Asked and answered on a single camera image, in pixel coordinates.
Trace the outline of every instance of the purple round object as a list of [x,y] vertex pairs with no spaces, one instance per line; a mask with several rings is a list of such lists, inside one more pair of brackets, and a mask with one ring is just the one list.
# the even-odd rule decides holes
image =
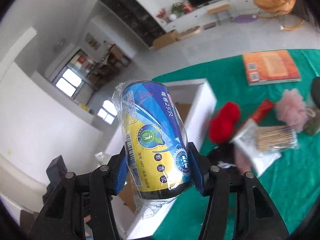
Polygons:
[[258,17],[254,18],[253,14],[241,14],[233,19],[235,23],[250,23],[258,20]]

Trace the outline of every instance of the red yarn ball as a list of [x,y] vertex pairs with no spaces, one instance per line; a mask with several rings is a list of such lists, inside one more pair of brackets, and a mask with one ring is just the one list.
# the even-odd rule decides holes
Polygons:
[[234,102],[227,102],[219,111],[219,116],[224,119],[229,119],[233,124],[236,124],[240,119],[239,106]]
[[217,116],[210,122],[209,139],[216,143],[228,142],[231,139],[234,124],[233,122],[222,116]]

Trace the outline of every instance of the orange book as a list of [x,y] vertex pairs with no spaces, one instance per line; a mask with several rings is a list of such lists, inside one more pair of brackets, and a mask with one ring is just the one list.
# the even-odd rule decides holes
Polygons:
[[249,86],[301,80],[287,50],[248,53],[242,58]]

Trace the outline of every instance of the metal screw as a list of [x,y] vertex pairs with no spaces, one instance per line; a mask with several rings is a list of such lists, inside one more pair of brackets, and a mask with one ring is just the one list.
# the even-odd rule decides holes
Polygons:
[[109,166],[108,165],[102,165],[100,167],[100,171],[107,171],[107,170],[109,170]]
[[213,172],[217,172],[217,171],[220,170],[220,168],[218,166],[214,165],[214,166],[211,166],[210,170],[213,171]]
[[249,172],[246,172],[246,174],[245,174],[249,179],[252,179],[252,178],[254,178],[254,174],[251,172],[251,171],[249,171]]
[[71,179],[72,177],[73,177],[73,172],[71,172],[71,171],[67,172],[66,178]]

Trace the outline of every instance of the orange chair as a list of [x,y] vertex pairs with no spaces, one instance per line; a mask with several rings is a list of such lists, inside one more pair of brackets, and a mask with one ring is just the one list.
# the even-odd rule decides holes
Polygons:
[[[254,4],[260,8],[260,11],[257,15],[259,18],[275,18],[281,15],[289,14],[296,0],[253,0]],[[263,17],[260,14],[262,12],[270,13],[271,17]],[[300,23],[294,27],[288,28],[283,26],[283,22],[281,24],[282,30],[295,30],[299,28],[304,23],[304,20],[301,19]]]

